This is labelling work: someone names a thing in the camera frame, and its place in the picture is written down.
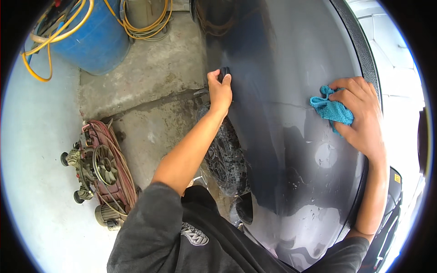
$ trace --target dark gray shirt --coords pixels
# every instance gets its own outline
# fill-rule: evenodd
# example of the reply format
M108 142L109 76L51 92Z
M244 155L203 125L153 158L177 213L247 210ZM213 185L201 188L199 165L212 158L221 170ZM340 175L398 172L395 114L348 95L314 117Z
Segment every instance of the dark gray shirt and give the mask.
M304 272L356 272L369 242L347 238ZM108 272L298 272L211 210L163 183L141 194L120 229Z

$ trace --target blue barrel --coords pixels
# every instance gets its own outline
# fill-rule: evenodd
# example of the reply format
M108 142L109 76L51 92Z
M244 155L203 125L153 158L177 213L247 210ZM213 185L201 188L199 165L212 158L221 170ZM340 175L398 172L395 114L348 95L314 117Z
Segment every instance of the blue barrel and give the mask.
M117 12L120 0L108 0ZM88 11L87 1L66 30L77 26ZM71 36L50 44L52 52L91 75L104 75L116 68L129 52L130 42L125 29L117 22L103 0L94 1L88 20Z

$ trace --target gray car paint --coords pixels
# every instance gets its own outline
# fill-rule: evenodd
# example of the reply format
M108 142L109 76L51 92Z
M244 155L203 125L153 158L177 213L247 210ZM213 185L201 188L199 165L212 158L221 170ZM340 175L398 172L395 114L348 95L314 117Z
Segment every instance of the gray car paint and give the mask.
M363 174L365 157L309 105L322 85L368 74L351 40L359 33L327 0L198 0L196 10L208 70L232 74L228 117L252 190L246 228L304 270L339 239Z

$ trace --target shirt logo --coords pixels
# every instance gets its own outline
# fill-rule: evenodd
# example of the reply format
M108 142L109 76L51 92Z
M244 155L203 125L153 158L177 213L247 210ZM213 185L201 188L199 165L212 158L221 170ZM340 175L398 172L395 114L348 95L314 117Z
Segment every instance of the shirt logo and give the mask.
M209 242L208 236L206 236L201 230L198 230L186 222L182 222L180 234L185 236L194 246L206 245Z

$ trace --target blue microfiber towel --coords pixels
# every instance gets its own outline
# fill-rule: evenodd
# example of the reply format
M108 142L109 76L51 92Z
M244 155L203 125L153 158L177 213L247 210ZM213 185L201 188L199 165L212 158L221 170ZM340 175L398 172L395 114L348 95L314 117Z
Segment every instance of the blue microfiber towel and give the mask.
M330 101L328 99L328 96L330 94L334 94L334 92L337 92L338 90L332 90L327 85L324 85L320 88L320 92L322 94L326 95L326 98L321 97L311 97L309 99L309 104L315 108L317 113L323 118L323 119L329 119L329 122L331 123L332 131L338 135L340 133L334 128L333 121L342 122L346 125L351 125L354 121L354 115L352 112L347 109L343 103L338 101Z

